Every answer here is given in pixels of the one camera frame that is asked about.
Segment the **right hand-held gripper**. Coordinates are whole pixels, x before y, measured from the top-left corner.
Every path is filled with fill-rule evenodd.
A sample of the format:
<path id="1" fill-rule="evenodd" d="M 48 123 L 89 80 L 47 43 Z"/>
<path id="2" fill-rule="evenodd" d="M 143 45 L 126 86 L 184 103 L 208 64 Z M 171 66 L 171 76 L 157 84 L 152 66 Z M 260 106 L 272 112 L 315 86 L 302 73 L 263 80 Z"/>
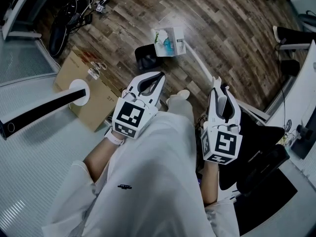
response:
<path id="1" fill-rule="evenodd" d="M 237 159 L 242 142 L 241 110 L 227 87 L 221 85 L 220 94 L 215 87 L 212 88 L 209 95 L 208 119 L 203 124 L 200 137 L 203 159 L 222 165 Z"/>

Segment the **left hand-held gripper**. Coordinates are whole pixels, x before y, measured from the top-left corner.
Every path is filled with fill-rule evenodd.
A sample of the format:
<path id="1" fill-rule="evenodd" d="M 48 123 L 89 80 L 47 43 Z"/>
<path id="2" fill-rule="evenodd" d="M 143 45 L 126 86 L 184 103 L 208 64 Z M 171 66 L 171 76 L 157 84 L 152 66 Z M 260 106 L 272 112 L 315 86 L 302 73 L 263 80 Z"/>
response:
<path id="1" fill-rule="evenodd" d="M 164 72 L 136 76 L 117 101 L 112 117 L 113 130 L 129 138 L 138 138 L 158 113 L 157 103 L 165 79 Z"/>

